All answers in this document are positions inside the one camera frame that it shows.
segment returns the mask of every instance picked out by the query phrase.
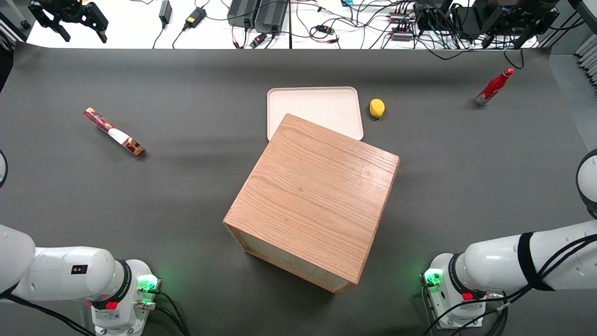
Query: red spray can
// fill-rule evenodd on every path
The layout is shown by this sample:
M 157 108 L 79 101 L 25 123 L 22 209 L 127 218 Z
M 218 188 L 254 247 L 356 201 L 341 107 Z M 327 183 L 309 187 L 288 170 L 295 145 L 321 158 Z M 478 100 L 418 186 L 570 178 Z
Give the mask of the red spray can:
M 477 94 L 477 98 L 475 99 L 477 101 L 477 104 L 487 105 L 491 98 L 493 98 L 493 96 L 495 96 L 501 90 L 501 88 L 503 88 L 504 85 L 506 85 L 506 81 L 510 76 L 512 76 L 513 73 L 513 68 L 506 68 L 506 70 L 504 70 L 504 72 L 501 75 L 492 79 L 489 82 L 489 84 L 487 84 L 487 86 L 483 89 L 483 91 Z

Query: red button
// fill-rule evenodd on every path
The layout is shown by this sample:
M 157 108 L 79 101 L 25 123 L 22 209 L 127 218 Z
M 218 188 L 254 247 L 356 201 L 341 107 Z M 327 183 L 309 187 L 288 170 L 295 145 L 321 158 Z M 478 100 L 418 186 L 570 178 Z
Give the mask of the red button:
M 108 310 L 114 310 L 114 309 L 116 309 L 117 306 L 118 306 L 118 303 L 116 301 L 110 301 L 110 302 L 106 303 L 106 309 L 108 309 Z

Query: wood grain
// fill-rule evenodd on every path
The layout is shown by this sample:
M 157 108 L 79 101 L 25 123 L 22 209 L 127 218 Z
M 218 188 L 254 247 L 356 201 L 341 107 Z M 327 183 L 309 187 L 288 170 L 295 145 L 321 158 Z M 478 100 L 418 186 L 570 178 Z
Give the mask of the wood grain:
M 346 286 L 328 284 L 333 277 L 320 269 L 358 284 L 399 163 L 394 154 L 287 114 L 224 224 L 246 251 L 327 290 Z M 242 233 L 256 240 L 242 242 Z M 288 257 L 264 252 L 259 240 L 314 267 L 283 267 Z

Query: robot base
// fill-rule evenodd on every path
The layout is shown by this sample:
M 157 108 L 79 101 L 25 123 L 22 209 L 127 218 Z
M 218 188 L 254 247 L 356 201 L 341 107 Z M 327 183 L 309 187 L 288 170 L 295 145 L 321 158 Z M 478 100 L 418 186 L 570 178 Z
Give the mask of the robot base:
M 124 299 L 118 304 L 118 309 L 96 310 L 91 308 L 96 335 L 141 336 L 145 330 L 149 311 L 134 308 L 133 304 L 142 301 L 154 302 L 155 294 L 141 292 L 137 286 L 139 276 L 152 274 L 152 272 L 149 266 L 140 260 L 127 260 L 127 264 L 131 268 L 131 286 Z
M 462 294 L 456 291 L 456 288 L 448 275 L 448 266 L 453 254 L 443 253 L 435 257 L 422 278 L 423 284 L 427 285 L 429 276 L 433 277 L 434 286 L 427 287 L 427 294 L 430 298 L 430 309 L 437 319 L 448 309 L 464 302 Z M 440 329 L 456 329 L 474 320 L 477 316 L 485 313 L 485 303 L 470 303 L 460 306 L 439 320 L 437 324 Z M 467 328 L 477 328 L 482 326 L 483 318 L 470 324 Z

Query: wrapped snack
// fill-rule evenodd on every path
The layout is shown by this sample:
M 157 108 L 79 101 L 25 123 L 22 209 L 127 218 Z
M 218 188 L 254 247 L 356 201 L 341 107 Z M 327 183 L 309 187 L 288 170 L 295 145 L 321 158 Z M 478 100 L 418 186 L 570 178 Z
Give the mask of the wrapped snack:
M 133 153 L 136 156 L 139 156 L 145 148 L 139 145 L 135 139 L 131 138 L 128 134 L 124 133 L 123 131 L 117 129 L 114 125 L 112 125 L 108 120 L 101 116 L 101 114 L 97 113 L 96 110 L 93 108 L 87 108 L 83 115 L 93 121 L 93 123 L 101 128 L 104 132 L 106 132 L 112 139 L 116 140 L 117 143 L 120 143 L 129 152 Z

